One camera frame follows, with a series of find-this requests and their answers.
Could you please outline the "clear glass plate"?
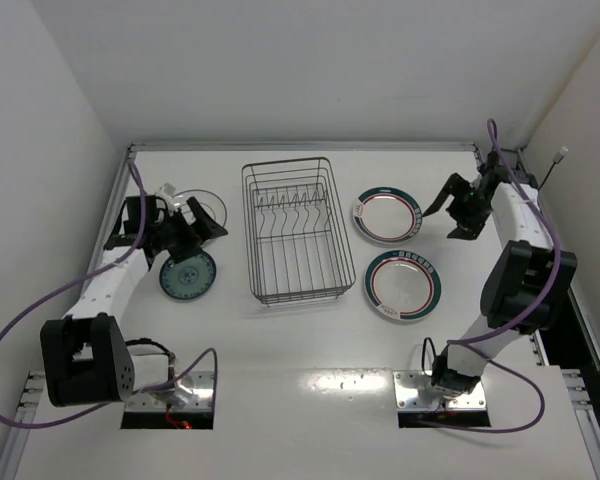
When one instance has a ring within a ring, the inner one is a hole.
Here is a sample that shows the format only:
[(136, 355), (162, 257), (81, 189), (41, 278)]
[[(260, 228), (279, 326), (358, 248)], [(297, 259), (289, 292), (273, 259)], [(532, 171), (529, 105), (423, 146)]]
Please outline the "clear glass plate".
[(194, 197), (202, 209), (219, 225), (226, 226), (227, 207), (225, 202), (216, 193), (205, 189), (189, 189), (178, 192), (173, 197), (173, 202), (178, 207), (188, 223), (195, 221), (195, 215), (187, 204), (187, 200)]

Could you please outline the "blue floral patterned plate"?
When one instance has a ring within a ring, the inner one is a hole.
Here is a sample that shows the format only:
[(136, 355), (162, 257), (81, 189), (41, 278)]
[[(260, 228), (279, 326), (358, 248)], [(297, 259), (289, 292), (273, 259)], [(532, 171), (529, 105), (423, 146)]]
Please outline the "blue floral patterned plate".
[(214, 259), (205, 251), (176, 263), (169, 257), (159, 273), (163, 292), (177, 301), (193, 301), (204, 295), (217, 275)]

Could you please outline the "green red rimmed plate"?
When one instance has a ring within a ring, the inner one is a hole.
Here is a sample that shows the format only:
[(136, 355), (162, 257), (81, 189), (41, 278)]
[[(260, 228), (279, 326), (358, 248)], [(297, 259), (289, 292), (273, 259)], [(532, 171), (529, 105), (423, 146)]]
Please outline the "green red rimmed plate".
[(352, 205), (354, 225), (367, 239), (399, 244), (421, 229), (423, 214), (410, 194), (394, 187), (374, 187), (360, 194)]
[(383, 317), (413, 323), (430, 315), (442, 295), (442, 283), (434, 265), (407, 250), (390, 250), (368, 265), (364, 293)]

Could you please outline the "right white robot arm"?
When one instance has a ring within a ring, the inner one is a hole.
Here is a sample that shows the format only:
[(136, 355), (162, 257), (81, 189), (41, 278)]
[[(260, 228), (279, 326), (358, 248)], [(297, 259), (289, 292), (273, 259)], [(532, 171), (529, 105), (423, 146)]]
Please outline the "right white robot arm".
[(475, 240), (488, 220), (504, 237), (503, 250), (482, 289), (480, 314), (458, 340), (436, 356), (431, 384), (448, 397), (471, 392), (487, 364), (509, 344), (557, 320), (577, 269), (538, 206), (538, 184), (491, 151), (468, 181), (457, 173), (426, 215), (445, 209), (455, 221), (451, 239)]

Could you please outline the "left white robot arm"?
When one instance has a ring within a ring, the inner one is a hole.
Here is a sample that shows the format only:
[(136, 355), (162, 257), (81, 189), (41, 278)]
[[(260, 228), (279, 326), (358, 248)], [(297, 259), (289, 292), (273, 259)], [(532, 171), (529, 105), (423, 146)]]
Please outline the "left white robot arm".
[(176, 195), (160, 191), (129, 196), (104, 244), (100, 267), (77, 303), (40, 332), (48, 396), (56, 407), (122, 402), (149, 393), (167, 403), (182, 394), (190, 377), (175, 370), (175, 354), (134, 355), (120, 323), (134, 291), (161, 253), (159, 284), (185, 302), (206, 293), (217, 276), (204, 251), (227, 235), (227, 207), (201, 189)]

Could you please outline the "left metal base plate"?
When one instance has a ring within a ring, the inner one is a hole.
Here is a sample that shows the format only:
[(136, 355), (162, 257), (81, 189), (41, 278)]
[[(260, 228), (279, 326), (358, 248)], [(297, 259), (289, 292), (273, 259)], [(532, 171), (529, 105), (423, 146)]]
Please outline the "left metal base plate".
[(142, 392), (125, 403), (126, 413), (159, 413), (168, 406), (175, 413), (212, 411), (215, 375), (212, 371), (194, 372), (176, 382), (170, 390)]

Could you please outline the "metal base plate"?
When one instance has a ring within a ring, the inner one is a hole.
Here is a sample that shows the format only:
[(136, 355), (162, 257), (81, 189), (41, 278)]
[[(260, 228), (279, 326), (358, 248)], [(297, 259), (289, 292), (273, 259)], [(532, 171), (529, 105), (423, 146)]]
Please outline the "metal base plate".
[(126, 413), (159, 413), (168, 406), (175, 413), (212, 411), (215, 375), (212, 371), (194, 372), (176, 382), (170, 390), (142, 392), (125, 403)]
[(487, 411), (481, 383), (469, 394), (449, 396), (433, 387), (429, 376), (420, 370), (394, 371), (393, 382), (399, 413)]

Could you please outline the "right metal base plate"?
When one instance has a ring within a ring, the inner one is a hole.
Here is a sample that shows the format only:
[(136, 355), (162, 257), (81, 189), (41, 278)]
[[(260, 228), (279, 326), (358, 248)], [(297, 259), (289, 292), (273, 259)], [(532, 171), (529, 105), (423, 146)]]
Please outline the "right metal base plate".
[(399, 413), (487, 411), (481, 383), (469, 394), (449, 396), (433, 387), (429, 376), (420, 370), (394, 371), (393, 382)]

